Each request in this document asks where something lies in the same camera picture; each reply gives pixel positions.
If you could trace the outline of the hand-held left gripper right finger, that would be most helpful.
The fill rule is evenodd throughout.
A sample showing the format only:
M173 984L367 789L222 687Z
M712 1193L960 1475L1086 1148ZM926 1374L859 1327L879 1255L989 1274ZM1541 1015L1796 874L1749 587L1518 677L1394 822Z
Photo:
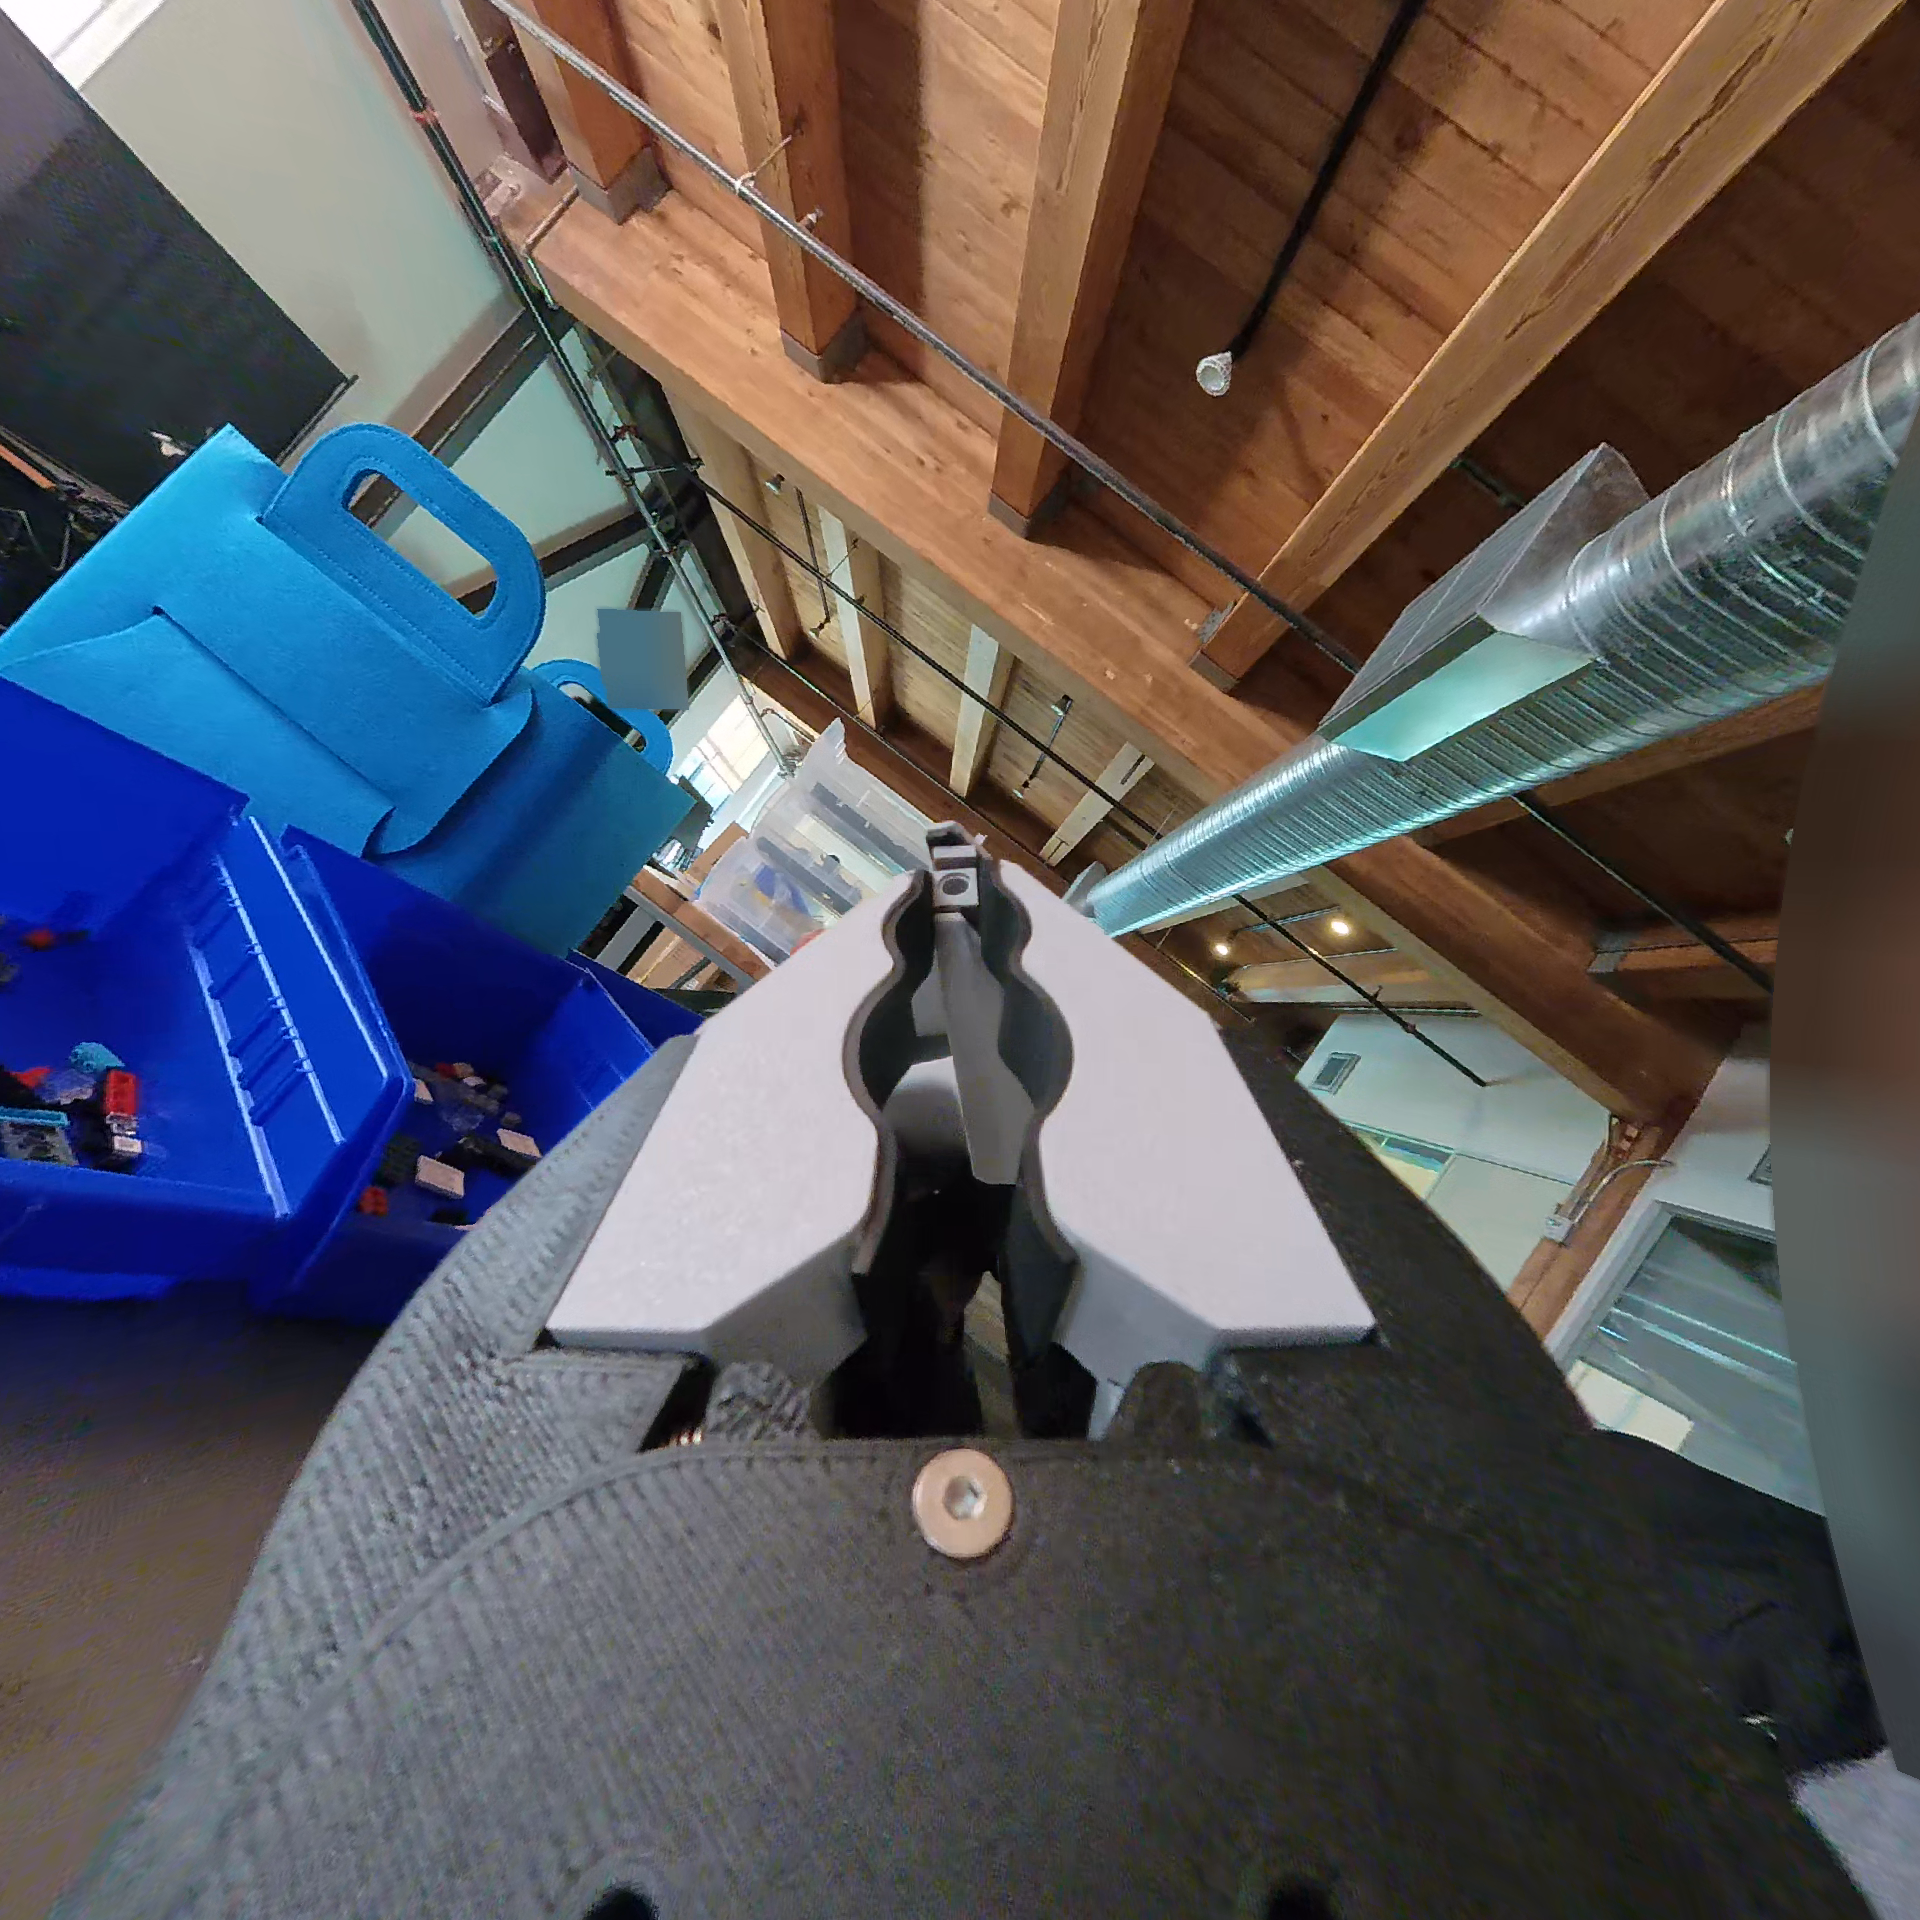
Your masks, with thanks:
M1022 868L983 877L978 946L1025 1101L1009 1337L1090 1377L1090 1434L1145 1368L1379 1332L1208 1015Z

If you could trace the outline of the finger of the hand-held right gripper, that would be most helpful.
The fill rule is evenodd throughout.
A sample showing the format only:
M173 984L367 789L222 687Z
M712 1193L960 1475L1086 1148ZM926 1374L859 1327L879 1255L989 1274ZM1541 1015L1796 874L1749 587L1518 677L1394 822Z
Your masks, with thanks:
M1004 987L968 917L939 917L939 1010L972 1180L1014 1190L1032 1096L1004 1059Z

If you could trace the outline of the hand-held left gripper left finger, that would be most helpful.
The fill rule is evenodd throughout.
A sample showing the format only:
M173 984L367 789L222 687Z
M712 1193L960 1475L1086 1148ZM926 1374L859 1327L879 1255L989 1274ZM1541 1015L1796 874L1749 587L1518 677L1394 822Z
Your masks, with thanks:
M856 1353L856 1247L880 1183L859 1037L909 984L902 911L852 909L712 1015L548 1309L561 1348Z

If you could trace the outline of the person's right forearm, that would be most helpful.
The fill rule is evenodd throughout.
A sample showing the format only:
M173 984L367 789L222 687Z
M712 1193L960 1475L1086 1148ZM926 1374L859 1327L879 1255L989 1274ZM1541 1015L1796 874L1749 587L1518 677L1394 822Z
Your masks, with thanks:
M1632 1434L1595 1426L1588 1450L1644 1530L1709 1688L1785 1776L1877 1757L1883 1723L1826 1518Z

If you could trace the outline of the blue plastic bin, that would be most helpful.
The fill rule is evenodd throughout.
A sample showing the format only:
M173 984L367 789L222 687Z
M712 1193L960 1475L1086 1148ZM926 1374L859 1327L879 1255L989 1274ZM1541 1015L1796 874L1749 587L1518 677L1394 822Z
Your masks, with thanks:
M2 1292L121 1302L273 1266L342 1129L309 1065L342 1015L272 833L189 767L2 687L2 917L73 911L116 976L146 1170L2 1162Z
M697 1020L584 957L524 946L301 829L282 833L282 861L342 984L346 1012L316 1020L307 1037L342 1144L316 1198L286 1222L273 1266L250 1284L250 1306L388 1327L483 1222L439 1227L353 1210L410 1105L407 1060L471 1060L507 1082L548 1155Z

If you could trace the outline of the pile of dark toy bricks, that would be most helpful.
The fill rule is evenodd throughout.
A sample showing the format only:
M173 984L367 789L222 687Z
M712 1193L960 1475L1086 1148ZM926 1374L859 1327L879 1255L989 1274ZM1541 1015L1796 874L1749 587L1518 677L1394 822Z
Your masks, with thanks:
M358 1219L471 1227L541 1160L507 1082L471 1060L407 1060L410 1105L353 1198Z

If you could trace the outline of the stack of clear storage boxes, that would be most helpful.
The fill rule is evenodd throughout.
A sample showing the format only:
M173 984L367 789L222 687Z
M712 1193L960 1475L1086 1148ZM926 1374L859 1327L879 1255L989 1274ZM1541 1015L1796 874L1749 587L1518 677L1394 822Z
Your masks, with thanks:
M844 751L844 726L813 738L743 821L696 904L769 962L924 866L924 816Z

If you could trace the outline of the small blue felt bag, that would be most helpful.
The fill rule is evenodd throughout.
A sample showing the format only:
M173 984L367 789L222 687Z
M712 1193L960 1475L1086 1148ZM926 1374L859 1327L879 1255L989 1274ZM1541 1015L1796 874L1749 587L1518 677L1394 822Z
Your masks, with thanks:
M530 946L579 946L691 810L620 715L570 695L593 688L579 659L519 668L517 735L422 838L384 822L367 859Z

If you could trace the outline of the pile of colourful toy bricks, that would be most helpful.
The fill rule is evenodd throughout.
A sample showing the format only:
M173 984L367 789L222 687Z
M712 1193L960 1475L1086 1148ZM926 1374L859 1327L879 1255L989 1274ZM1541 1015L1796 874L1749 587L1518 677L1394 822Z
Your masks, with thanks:
M146 1170L146 1084L121 1047L116 976L73 911L2 917L2 1160Z

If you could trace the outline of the large blue felt bag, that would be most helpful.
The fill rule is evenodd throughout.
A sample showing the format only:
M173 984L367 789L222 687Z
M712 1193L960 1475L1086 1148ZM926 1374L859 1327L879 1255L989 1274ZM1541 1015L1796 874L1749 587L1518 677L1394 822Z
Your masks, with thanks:
M494 567L483 609L349 511L368 478ZM401 432L334 428L284 474L227 424L2 634L2 679L273 827L399 854L530 727L541 613L524 535Z

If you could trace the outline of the hanging ceiling lamp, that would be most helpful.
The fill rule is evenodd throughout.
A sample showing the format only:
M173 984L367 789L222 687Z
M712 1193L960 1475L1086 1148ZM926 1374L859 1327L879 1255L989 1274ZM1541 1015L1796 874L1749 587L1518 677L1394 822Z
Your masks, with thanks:
M1355 140L1380 95L1380 86L1388 83L1388 76L1394 72L1402 49L1411 35L1411 28L1420 24L1420 15L1427 12L1427 3L1398 3L1380 39L1379 49L1371 51L1360 83L1355 89L1353 103L1343 111L1324 153L1309 178L1309 190L1294 215L1294 225L1282 234L1282 245L1276 247L1267 277L1261 281L1261 294L1246 302L1246 312L1242 316L1233 335L1201 357L1194 363L1194 382L1201 390L1201 394L1221 399L1232 391L1233 382L1233 368L1242 359L1246 359L1250 347L1256 343L1280 292L1285 286L1290 274L1296 272L1306 242L1312 237L1324 202L1333 198L1333 190L1348 164L1348 153L1355 150Z

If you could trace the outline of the person's grey top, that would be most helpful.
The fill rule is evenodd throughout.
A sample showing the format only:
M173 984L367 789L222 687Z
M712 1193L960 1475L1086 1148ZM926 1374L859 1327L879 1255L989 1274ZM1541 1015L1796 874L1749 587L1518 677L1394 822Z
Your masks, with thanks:
M1888 1747L1798 1776L1792 1797L1877 1916L1916 1916L1916 1779Z

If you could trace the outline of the silver ventilation duct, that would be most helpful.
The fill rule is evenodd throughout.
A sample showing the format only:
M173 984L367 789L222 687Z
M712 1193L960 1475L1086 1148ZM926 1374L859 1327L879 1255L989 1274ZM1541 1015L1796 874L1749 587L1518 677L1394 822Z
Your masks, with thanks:
M1913 422L1907 320L1660 496L1595 443L1079 911L1140 931L1826 683Z

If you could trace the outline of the black wall panel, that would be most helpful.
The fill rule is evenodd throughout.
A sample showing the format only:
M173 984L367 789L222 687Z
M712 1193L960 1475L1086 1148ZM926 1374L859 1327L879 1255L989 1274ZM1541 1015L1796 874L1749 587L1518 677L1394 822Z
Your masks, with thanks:
M349 375L2 24L2 428L140 504L225 424L289 454Z

